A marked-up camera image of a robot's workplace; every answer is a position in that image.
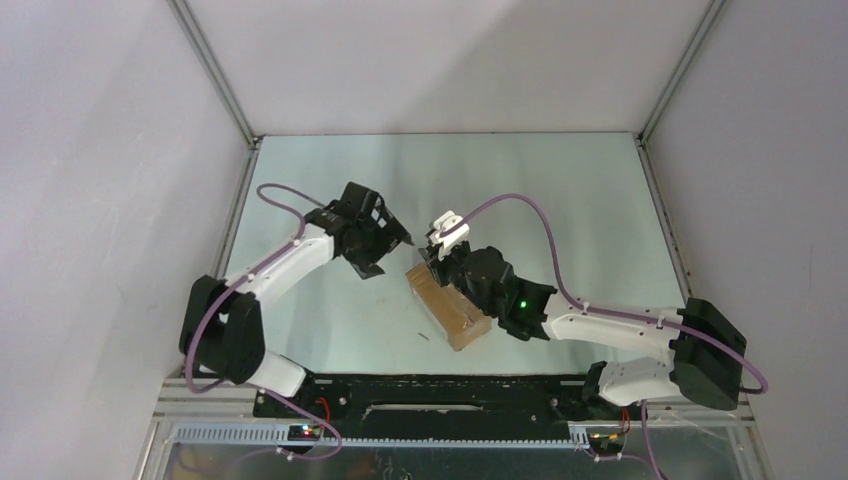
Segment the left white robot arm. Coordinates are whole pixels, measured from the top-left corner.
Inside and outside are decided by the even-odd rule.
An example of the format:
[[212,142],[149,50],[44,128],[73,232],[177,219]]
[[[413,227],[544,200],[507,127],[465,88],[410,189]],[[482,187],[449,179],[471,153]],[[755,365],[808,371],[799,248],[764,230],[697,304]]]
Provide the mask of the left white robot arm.
[[297,225],[281,246],[254,265],[225,278],[203,275],[190,289],[178,348],[185,357],[189,389],[205,393],[194,375],[204,368],[219,383],[249,384],[277,394],[278,404],[292,416],[304,416],[316,403],[316,390],[306,382],[310,371],[275,353],[266,344],[263,314],[313,271],[342,258],[367,280],[383,274],[383,257],[410,232],[387,207],[383,196],[355,182],[341,196],[301,213],[288,205]]

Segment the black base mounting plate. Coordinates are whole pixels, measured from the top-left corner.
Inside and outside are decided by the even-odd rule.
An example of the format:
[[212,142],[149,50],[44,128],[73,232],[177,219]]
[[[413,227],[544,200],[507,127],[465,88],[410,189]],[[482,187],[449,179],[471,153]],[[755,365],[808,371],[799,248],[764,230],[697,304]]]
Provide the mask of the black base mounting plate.
[[343,438],[554,440],[585,421],[638,420],[585,386],[583,375],[311,374],[292,403]]

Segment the aluminium frame post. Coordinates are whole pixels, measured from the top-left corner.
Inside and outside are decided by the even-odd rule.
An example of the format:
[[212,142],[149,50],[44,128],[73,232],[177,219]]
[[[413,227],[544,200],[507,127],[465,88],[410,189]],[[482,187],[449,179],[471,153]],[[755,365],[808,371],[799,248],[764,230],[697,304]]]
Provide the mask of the aluminium frame post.
[[207,75],[224,110],[236,127],[239,136],[248,149],[257,149],[260,136],[252,128],[237,98],[236,92],[227,78],[190,2],[186,0],[167,0],[166,3],[183,31],[188,44],[194,51],[201,68]]
[[727,0],[710,0],[707,3],[639,131],[637,138],[642,144],[647,144],[650,141],[727,5]]

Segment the brown cardboard express box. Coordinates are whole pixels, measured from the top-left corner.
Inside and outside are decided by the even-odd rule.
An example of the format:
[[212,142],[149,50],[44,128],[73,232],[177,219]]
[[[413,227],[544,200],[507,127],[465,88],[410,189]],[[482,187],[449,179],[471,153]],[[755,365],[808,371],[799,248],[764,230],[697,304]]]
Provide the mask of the brown cardboard express box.
[[408,270],[406,279],[453,351],[462,351],[491,331],[492,319],[453,286],[440,286],[424,263]]

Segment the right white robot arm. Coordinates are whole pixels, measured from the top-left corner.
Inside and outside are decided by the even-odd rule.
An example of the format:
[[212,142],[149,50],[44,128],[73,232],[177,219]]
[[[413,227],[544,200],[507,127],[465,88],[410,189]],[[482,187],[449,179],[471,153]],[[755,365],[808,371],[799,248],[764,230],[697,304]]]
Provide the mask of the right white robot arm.
[[707,300],[615,312],[587,302],[573,305],[555,287],[517,276],[494,247],[472,249],[463,241],[447,254],[437,246],[419,253],[438,287],[456,291],[520,341],[582,341],[637,353],[635,360],[591,365],[581,402],[593,417],[677,396],[713,410],[738,405],[747,340]]

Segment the left aluminium frame post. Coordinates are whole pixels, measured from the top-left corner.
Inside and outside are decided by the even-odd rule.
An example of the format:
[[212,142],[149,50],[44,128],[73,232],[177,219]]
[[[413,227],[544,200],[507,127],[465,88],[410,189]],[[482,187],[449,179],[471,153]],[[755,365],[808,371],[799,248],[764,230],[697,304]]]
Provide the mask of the left aluminium frame post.
[[260,136],[252,128],[237,98],[236,92],[227,78],[190,2],[186,0],[167,0],[166,3],[183,31],[188,44],[194,51],[201,68],[207,75],[224,110],[236,127],[239,136],[248,149],[257,149]]

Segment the right aluminium frame post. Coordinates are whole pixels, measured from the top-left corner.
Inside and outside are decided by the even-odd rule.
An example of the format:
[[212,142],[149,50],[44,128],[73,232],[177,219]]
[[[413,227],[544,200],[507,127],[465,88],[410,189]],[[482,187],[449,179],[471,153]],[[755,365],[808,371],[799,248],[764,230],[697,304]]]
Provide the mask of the right aluminium frame post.
[[710,0],[707,3],[639,131],[637,138],[642,144],[647,144],[650,141],[727,5],[727,0]]

